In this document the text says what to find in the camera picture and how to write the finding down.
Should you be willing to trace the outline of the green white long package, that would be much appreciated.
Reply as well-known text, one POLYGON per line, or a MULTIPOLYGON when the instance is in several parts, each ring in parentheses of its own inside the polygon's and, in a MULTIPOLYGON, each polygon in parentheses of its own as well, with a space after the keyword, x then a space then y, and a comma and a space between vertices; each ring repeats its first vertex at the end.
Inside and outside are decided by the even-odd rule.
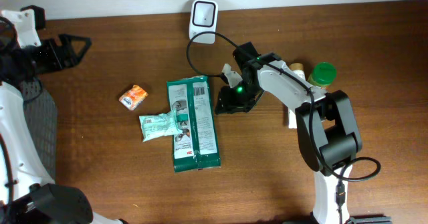
POLYGON ((181 129, 173 136, 174 171, 181 173, 221 166, 208 77, 168 82, 167 93, 181 129))

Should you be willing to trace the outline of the white cosmetic tube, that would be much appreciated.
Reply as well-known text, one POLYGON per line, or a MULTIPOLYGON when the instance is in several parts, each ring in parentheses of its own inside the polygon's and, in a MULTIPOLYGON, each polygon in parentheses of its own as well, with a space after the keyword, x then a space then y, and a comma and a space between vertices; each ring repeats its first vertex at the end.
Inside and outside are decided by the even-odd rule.
MULTIPOLYGON (((303 80, 306 79, 303 64, 293 63, 289 65, 289 68, 303 80)), ((297 128, 296 115, 290 109, 288 110, 288 128, 289 129, 297 128)))

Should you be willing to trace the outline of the green lid glass jar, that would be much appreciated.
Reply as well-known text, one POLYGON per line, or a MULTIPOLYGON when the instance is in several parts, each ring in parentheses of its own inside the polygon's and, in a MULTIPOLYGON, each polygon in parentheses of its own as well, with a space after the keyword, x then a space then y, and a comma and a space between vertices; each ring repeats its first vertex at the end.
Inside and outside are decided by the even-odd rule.
POLYGON ((336 79, 336 75, 337 70, 332 64, 321 62, 312 70, 308 77, 308 82, 313 86, 326 89, 336 79))

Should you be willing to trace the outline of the mint green wipes packet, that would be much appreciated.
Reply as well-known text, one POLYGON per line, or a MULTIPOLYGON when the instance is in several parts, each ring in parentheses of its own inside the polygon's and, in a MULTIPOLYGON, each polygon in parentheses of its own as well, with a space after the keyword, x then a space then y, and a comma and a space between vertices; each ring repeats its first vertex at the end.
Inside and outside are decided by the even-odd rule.
POLYGON ((143 142, 182 132, 177 124, 176 110, 171 110, 166 114, 139 116, 138 118, 143 134, 143 142))

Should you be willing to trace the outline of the orange tissue packet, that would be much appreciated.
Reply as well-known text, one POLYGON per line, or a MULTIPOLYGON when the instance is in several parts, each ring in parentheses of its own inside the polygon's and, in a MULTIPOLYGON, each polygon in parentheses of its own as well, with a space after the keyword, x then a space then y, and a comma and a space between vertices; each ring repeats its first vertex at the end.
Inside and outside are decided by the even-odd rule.
POLYGON ((126 91, 118 101, 122 103, 128 110, 133 111, 138 107, 144 99, 148 96, 148 93, 138 85, 133 85, 131 89, 126 91))

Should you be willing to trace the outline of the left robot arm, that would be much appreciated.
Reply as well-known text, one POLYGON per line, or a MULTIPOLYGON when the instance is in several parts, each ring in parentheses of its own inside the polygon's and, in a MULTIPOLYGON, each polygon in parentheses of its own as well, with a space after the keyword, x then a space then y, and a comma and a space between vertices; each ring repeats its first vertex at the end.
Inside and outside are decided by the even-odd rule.
POLYGON ((111 223, 81 190, 56 184, 58 111, 39 76, 77 66, 92 42, 41 40, 45 10, 1 10, 1 222, 111 223))

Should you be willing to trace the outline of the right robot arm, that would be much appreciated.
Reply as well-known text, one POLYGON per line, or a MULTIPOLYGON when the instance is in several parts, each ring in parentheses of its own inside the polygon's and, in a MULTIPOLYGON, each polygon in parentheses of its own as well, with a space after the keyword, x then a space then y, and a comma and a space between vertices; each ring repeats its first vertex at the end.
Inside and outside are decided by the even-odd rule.
POLYGON ((237 46, 233 58, 241 81, 220 90, 216 114, 249 112, 264 92, 269 92, 296 116, 300 154, 314 171, 316 202, 313 223, 348 223, 348 183, 359 159, 362 140, 348 96, 341 90, 329 93, 294 73, 280 56, 258 54, 248 42, 237 46))

